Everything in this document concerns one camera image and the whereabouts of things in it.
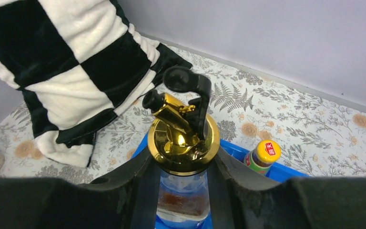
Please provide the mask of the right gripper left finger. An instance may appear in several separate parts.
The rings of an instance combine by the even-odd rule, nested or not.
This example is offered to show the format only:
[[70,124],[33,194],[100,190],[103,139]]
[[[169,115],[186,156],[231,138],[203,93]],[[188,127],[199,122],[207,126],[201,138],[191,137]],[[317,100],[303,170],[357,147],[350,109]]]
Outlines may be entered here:
[[0,229],[152,229],[160,173],[145,148],[89,184],[0,178]]

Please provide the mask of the yellow-cap sauce bottle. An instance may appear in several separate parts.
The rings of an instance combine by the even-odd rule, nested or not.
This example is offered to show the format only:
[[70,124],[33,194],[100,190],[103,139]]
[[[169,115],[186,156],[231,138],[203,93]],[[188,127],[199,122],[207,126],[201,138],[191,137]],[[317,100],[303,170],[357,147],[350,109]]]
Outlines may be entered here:
[[249,151],[243,163],[253,171],[266,176],[273,163],[281,157],[281,148],[273,140],[262,140],[255,149]]

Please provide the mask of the blue plastic divided bin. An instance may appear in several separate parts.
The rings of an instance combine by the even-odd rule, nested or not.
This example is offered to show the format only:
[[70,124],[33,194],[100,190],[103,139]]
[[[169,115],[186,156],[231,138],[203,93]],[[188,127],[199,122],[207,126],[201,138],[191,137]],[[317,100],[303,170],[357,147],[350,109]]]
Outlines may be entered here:
[[[142,152],[148,144],[155,144],[153,147],[153,151],[159,150],[162,151],[164,145],[168,142],[168,138],[165,131],[158,131],[157,133],[149,132],[140,143],[138,149],[133,154],[133,156],[137,156],[140,152]],[[262,156],[266,156],[268,159],[277,159],[277,154],[274,154],[274,151],[278,151],[278,147],[273,145],[271,140],[266,140],[265,143],[260,143],[253,151],[248,151],[242,147],[236,146],[227,141],[221,140],[220,147],[222,147],[228,154],[237,160],[241,160],[246,164],[249,168],[254,171],[268,177],[270,180],[274,180],[277,182],[285,182],[286,180],[292,177],[304,177],[305,174],[300,173],[296,170],[288,168],[284,165],[281,165],[277,162],[269,164],[268,166],[262,166],[261,163],[257,162]],[[187,189],[187,193],[185,193],[186,185],[180,187],[176,185],[175,189],[171,189],[171,194],[173,197],[183,197],[186,198],[189,194],[199,194],[202,190],[204,190],[202,184],[205,184],[205,178],[201,178],[198,180],[198,177],[194,177],[189,179],[189,184],[194,184],[194,187]],[[213,221],[212,216],[210,214],[206,215],[205,212],[200,211],[200,215],[197,215],[195,211],[192,216],[188,214],[176,214],[176,221],[173,219],[162,221],[158,216],[152,215],[150,212],[149,215],[146,213],[143,214],[142,217],[138,217],[137,220],[133,221],[131,224],[132,229],[213,229]],[[284,229],[284,224],[287,223],[286,226],[289,229],[306,229],[307,226],[304,226],[302,223],[300,216],[295,216],[295,210],[292,209],[291,214],[289,216],[282,215],[281,218],[274,217],[270,220],[270,227],[277,229]]]

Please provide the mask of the clear gold-cap bottle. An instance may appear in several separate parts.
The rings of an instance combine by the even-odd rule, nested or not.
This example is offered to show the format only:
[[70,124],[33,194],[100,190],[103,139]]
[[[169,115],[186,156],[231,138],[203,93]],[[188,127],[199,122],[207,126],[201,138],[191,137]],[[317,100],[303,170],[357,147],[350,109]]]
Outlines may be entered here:
[[142,101],[155,118],[147,146],[162,170],[155,227],[199,229],[210,215],[206,170],[220,144],[216,122],[207,113],[212,84],[179,66],[164,72],[163,83],[171,92],[197,97],[184,103],[153,89]]

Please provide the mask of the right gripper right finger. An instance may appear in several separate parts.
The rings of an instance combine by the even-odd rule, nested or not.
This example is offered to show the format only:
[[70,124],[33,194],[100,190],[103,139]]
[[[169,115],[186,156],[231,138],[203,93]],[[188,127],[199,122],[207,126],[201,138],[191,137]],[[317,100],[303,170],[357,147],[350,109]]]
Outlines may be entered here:
[[366,177],[283,183],[219,149],[207,169],[215,229],[366,229]]

